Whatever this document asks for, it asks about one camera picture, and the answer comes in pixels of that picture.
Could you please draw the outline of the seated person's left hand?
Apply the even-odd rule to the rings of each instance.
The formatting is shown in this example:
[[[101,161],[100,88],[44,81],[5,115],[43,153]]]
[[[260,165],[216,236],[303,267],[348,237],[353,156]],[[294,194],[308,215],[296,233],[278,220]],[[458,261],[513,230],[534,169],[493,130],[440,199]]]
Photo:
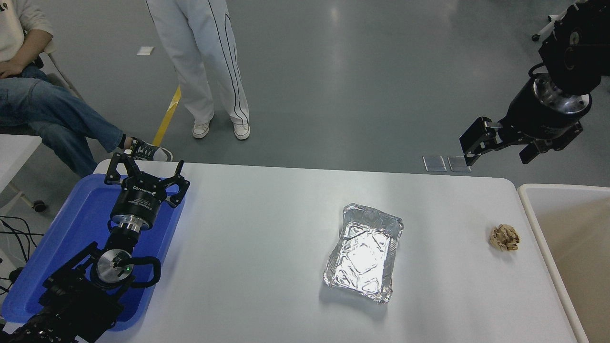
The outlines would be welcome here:
[[[18,77],[26,67],[27,65],[22,65],[15,61],[2,61],[2,63],[0,63],[0,78],[3,80],[11,77]]]

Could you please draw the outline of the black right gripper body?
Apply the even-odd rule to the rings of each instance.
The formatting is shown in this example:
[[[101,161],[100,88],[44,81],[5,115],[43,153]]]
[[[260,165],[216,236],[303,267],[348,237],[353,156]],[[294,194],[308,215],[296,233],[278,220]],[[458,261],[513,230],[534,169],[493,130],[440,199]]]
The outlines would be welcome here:
[[[535,139],[555,139],[580,121],[591,106],[589,94],[571,95],[551,79],[530,79],[501,122]]]

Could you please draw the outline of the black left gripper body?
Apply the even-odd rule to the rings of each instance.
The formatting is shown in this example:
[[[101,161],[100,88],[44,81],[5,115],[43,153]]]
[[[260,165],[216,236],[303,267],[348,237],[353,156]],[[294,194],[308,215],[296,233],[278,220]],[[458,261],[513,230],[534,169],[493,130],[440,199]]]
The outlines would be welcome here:
[[[119,223],[122,218],[134,216],[143,220],[146,225],[153,225],[165,198],[166,188],[162,185],[161,178],[124,178],[119,197],[111,211],[111,220]]]

